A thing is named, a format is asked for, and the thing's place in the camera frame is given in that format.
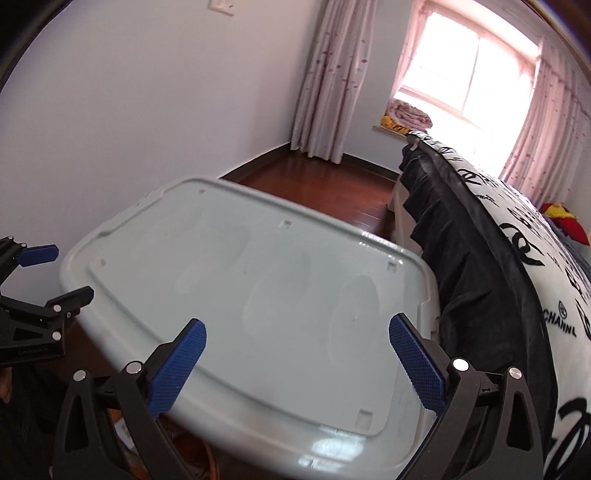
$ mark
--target window sill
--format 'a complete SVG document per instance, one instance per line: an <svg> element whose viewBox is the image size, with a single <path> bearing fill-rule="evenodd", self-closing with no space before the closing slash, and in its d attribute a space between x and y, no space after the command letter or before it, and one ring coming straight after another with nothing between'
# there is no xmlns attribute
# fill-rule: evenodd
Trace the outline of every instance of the window sill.
<svg viewBox="0 0 591 480"><path fill-rule="evenodd" d="M372 129L377 132L382 132L387 135L392 135L393 137L397 137L399 140L402 139L406 142L406 135L399 134L398 132L395 132L394 130L390 130L389 128L382 127L382 125L374 125L372 127Z"/></svg>

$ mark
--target pink curtain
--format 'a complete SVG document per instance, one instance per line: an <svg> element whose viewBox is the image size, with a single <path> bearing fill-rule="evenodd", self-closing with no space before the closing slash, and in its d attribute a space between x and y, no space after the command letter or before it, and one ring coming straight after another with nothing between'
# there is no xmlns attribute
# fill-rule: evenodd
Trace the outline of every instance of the pink curtain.
<svg viewBox="0 0 591 480"><path fill-rule="evenodd" d="M564 202L591 135L589 87L553 46L542 48L530 109L500 178L536 206Z"/></svg>
<svg viewBox="0 0 591 480"><path fill-rule="evenodd" d="M392 88L392 95L390 97L394 97L394 94L402 86L404 76L407 74L414 54L417 52L418 44L425 31L425 25L427 25L427 19L430 15L431 11L426 8L425 0L413 0L407 32L404 37L404 44L402 45L402 53L400 54L398 67L396 68L394 87Z"/></svg>
<svg viewBox="0 0 591 480"><path fill-rule="evenodd" d="M329 0L300 93L291 149L340 163L363 84L377 0Z"/></svg>

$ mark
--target wall outlet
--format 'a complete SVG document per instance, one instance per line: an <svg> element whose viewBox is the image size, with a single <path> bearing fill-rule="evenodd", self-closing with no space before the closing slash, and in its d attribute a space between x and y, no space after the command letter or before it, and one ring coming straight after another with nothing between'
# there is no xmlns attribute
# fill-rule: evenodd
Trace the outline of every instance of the wall outlet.
<svg viewBox="0 0 591 480"><path fill-rule="evenodd" d="M220 12L231 17L234 15L234 1L233 0L210 0L209 9L214 12Z"/></svg>

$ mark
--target baseboard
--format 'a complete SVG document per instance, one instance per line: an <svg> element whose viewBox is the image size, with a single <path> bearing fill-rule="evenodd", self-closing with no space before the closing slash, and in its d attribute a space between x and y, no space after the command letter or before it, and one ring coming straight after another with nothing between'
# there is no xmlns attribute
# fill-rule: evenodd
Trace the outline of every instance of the baseboard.
<svg viewBox="0 0 591 480"><path fill-rule="evenodd" d="M280 147L274 148L273 150L263 153L257 158L253 158L251 161L247 161L245 164L240 165L238 168L234 168L234 170L229 171L223 177L223 180L229 180L234 182L239 182L243 180L245 177L248 177L251 173L256 172L260 168L267 166L269 163L274 162L282 155L288 153L290 150L289 143L282 145Z"/></svg>
<svg viewBox="0 0 591 480"><path fill-rule="evenodd" d="M348 163L349 165L353 165L357 168L370 171L371 173L375 173L380 177L384 177L385 179L392 181L396 181L396 179L400 176L398 172L390 170L386 167L381 167L380 165L376 165L375 163L371 163L370 161L363 160L362 158L354 157L353 155L349 155L348 153L343 154L342 163Z"/></svg>

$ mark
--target white blanket with black logos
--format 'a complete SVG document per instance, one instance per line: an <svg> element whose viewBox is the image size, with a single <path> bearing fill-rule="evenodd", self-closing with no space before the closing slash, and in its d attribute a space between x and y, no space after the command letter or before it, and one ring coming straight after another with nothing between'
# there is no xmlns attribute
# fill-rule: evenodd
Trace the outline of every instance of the white blanket with black logos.
<svg viewBox="0 0 591 480"><path fill-rule="evenodd" d="M591 426L591 284L531 202L427 134L517 251L536 289L552 350L558 404L545 478L560 476Z"/></svg>

